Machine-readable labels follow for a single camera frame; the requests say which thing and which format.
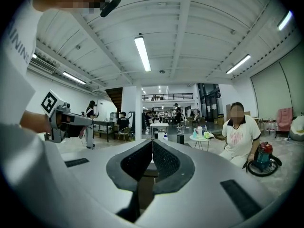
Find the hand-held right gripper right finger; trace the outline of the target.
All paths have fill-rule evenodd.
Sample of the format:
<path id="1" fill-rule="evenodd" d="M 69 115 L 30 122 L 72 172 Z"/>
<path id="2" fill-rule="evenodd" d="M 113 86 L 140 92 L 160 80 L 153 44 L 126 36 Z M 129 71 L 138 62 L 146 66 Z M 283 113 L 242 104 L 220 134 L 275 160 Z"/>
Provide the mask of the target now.
<path id="1" fill-rule="evenodd" d="M 278 227 L 271 217 L 286 199 L 275 198 L 254 177 L 222 157 L 178 143 L 170 147 L 191 157 L 195 172 L 191 180 L 176 193 L 156 195 L 137 219 L 141 228 L 259 228 Z M 233 198 L 242 201 L 238 189 L 225 191 L 222 182 L 234 180 L 261 210 L 245 218 Z"/>

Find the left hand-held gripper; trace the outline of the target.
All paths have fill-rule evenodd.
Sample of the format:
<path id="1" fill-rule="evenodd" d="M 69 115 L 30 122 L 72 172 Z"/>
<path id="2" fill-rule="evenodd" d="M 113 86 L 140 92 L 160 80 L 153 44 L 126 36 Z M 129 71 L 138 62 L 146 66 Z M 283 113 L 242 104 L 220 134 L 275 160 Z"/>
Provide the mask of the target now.
<path id="1" fill-rule="evenodd" d="M 73 114 L 70 111 L 69 103 L 62 100 L 54 91 L 51 89 L 47 92 L 40 104 L 45 115 L 48 117 L 51 127 L 51 139 L 48 139 L 54 143 L 61 143 L 65 139 L 66 130 L 61 130 L 62 116 L 68 116 L 70 114 L 70 124 L 76 126 L 91 126 L 93 125 L 93 119 Z"/>

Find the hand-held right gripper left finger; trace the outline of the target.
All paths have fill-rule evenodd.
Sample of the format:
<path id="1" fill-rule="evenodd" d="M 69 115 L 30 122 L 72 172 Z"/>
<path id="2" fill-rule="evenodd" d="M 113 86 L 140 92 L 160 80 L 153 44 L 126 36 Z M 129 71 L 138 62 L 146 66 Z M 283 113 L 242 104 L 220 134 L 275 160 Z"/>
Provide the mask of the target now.
<path id="1" fill-rule="evenodd" d="M 138 182 L 152 160 L 152 141 L 64 153 L 75 178 L 76 204 L 83 209 L 81 228 L 135 228 L 140 216 Z"/>

